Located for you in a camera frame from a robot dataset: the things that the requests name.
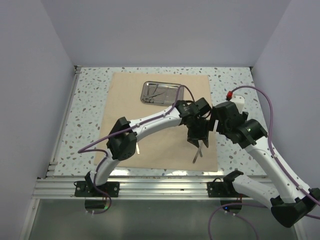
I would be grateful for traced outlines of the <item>steel instrument tray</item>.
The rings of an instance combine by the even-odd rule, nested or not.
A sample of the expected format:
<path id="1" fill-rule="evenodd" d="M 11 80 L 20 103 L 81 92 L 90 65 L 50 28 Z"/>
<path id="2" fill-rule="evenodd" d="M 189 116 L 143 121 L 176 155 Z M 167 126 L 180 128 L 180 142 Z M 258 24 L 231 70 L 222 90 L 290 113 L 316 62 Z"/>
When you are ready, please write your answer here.
<path id="1" fill-rule="evenodd" d="M 171 106 L 175 100 L 183 100 L 184 88 L 179 84 L 146 81 L 142 86 L 140 100 L 147 105 Z"/>

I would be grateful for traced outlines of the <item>steel tweezers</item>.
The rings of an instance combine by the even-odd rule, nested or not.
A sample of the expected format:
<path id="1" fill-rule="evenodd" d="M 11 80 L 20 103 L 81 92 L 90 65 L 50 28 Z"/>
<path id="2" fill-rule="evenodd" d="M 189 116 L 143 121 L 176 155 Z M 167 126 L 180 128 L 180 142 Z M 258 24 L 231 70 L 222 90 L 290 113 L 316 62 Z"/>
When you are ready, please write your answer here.
<path id="1" fill-rule="evenodd" d="M 136 152 L 137 152 L 138 155 L 140 154 L 140 148 L 139 148 L 139 144 L 138 143 L 136 143 Z"/>

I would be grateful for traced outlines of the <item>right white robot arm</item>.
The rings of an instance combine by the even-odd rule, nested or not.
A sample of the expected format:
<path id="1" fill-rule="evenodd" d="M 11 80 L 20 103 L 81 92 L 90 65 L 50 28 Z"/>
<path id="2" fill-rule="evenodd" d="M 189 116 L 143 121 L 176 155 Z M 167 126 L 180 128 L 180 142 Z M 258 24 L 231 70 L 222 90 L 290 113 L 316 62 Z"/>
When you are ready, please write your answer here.
<path id="1" fill-rule="evenodd" d="M 279 152 L 268 142 L 268 133 L 247 112 L 239 112 L 236 104 L 226 101 L 212 108 L 211 128 L 238 144 L 251 155 L 272 181 L 268 187 L 252 180 L 239 170 L 226 175 L 219 183 L 227 196 L 242 194 L 271 210 L 273 217 L 290 228 L 312 211 L 320 199 L 319 188 L 311 188 L 285 162 Z"/>

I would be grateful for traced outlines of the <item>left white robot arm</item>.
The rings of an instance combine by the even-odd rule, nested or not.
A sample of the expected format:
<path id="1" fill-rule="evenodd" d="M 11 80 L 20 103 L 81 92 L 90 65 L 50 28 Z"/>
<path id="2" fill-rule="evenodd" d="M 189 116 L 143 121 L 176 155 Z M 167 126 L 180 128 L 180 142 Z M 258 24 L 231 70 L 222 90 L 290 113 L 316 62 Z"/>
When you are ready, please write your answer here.
<path id="1" fill-rule="evenodd" d="M 109 135 L 106 149 L 102 150 L 104 158 L 94 171 L 85 176 L 86 190 L 92 196 L 103 193 L 104 184 L 116 166 L 124 160 L 131 158 L 136 152 L 137 143 L 159 131 L 184 125 L 187 127 L 187 142 L 198 149 L 202 145 L 209 145 L 209 120 L 206 115 L 210 114 L 212 107 L 200 98 L 197 101 L 177 100 L 172 106 L 153 115 L 127 120 L 119 118 Z"/>

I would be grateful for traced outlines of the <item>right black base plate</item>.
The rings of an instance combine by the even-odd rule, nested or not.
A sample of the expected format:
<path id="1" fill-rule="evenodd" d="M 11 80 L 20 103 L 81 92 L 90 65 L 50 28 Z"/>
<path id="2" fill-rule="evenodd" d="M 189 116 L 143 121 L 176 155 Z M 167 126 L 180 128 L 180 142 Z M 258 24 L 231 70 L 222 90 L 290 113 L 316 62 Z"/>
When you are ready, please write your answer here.
<path id="1" fill-rule="evenodd" d="M 238 198 L 238 193 L 231 183 L 224 181 L 210 181 L 206 183 L 209 198 Z"/>

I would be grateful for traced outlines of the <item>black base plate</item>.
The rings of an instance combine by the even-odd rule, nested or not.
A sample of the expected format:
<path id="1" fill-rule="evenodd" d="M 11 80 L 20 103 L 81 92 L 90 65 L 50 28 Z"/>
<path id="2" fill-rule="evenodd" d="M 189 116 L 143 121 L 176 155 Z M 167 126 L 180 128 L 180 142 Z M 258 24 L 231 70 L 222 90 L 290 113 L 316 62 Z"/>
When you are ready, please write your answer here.
<path id="1" fill-rule="evenodd" d="M 96 188 L 88 186 L 85 181 L 75 181 L 73 185 L 75 186 L 75 197 L 94 198 L 105 197 L 108 194 L 111 198 L 117 198 L 120 191 L 120 183 L 117 181 L 108 181 Z"/>
<path id="2" fill-rule="evenodd" d="M 238 198 L 238 193 L 231 183 L 224 181 L 210 181 L 206 183 L 209 198 Z"/>

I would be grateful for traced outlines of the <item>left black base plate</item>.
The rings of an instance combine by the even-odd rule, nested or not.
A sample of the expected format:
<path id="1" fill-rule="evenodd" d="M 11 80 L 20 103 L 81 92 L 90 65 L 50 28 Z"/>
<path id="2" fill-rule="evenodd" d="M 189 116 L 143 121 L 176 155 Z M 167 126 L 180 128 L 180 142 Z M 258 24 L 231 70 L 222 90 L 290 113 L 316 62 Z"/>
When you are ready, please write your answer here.
<path id="1" fill-rule="evenodd" d="M 111 198 L 117 198 L 120 191 L 120 183 L 117 181 L 108 181 L 96 188 L 88 186 L 85 181 L 75 181 L 73 185 L 75 186 L 75 197 L 94 198 L 105 197 L 108 194 Z"/>

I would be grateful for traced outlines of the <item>aluminium mounting rail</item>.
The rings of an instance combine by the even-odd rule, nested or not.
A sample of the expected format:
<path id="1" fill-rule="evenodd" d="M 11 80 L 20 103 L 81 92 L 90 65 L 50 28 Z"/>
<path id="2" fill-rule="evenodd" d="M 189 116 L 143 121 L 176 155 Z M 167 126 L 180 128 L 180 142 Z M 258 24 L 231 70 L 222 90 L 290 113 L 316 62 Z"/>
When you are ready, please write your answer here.
<path id="1" fill-rule="evenodd" d="M 207 183 L 222 176 L 135 176 L 115 177 L 109 181 L 119 182 L 116 200 L 206 200 Z M 51 177 L 38 179 L 31 197 L 33 199 L 74 200 L 74 182 L 82 178 Z"/>

